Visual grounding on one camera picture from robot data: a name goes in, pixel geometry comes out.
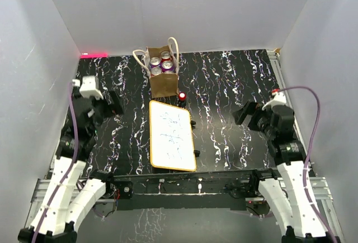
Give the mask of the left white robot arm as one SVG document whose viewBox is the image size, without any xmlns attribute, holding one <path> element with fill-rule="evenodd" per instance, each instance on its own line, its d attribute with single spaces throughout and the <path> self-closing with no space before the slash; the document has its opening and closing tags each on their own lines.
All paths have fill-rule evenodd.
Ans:
<svg viewBox="0 0 358 243">
<path fill-rule="evenodd" d="M 50 183 L 33 221 L 19 231 L 19 242 L 76 242 L 78 229 L 96 202 L 115 193 L 113 174 L 95 170 L 72 197 L 96 144 L 97 129 L 104 120 L 124 114 L 120 92 L 111 90 L 109 95 L 111 103 L 94 94 L 69 96 L 68 119 L 60 133 Z"/>
</svg>

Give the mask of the brown canvas bag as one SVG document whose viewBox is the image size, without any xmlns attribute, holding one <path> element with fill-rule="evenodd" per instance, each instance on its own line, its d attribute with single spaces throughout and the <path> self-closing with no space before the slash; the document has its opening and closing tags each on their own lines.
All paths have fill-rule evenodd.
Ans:
<svg viewBox="0 0 358 243">
<path fill-rule="evenodd" d="M 151 76 L 149 61 L 153 57 L 161 58 L 161 52 L 163 51 L 169 51 L 171 53 L 171 62 L 175 65 L 174 72 L 176 74 L 164 74 L 164 71 L 162 70 L 162 74 Z M 147 47 L 145 50 L 136 49 L 132 52 L 132 55 L 149 77 L 152 98 L 171 97 L 179 94 L 178 72 L 180 53 L 177 40 L 174 37 L 168 38 L 166 46 Z"/>
</svg>

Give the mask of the purple fanta can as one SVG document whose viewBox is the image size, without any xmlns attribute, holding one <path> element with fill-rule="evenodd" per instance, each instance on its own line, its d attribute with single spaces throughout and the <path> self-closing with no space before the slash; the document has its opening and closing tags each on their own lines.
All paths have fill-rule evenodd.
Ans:
<svg viewBox="0 0 358 243">
<path fill-rule="evenodd" d="M 168 70 L 168 71 L 164 71 L 164 74 L 176 74 L 176 73 L 174 71 Z"/>
</svg>

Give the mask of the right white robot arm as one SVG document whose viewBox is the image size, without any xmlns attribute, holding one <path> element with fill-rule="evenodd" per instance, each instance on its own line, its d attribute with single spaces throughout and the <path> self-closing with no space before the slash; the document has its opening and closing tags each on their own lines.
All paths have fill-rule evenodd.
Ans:
<svg viewBox="0 0 358 243">
<path fill-rule="evenodd" d="M 267 107 L 247 102 L 233 113 L 241 125 L 250 116 L 248 128 L 263 133 L 268 151 L 275 161 L 284 186 L 272 170 L 254 171 L 249 179 L 250 192 L 263 196 L 280 227 L 282 242 L 339 242 L 323 220 L 309 181 L 306 155 L 294 131 L 295 116 L 284 102 Z"/>
</svg>

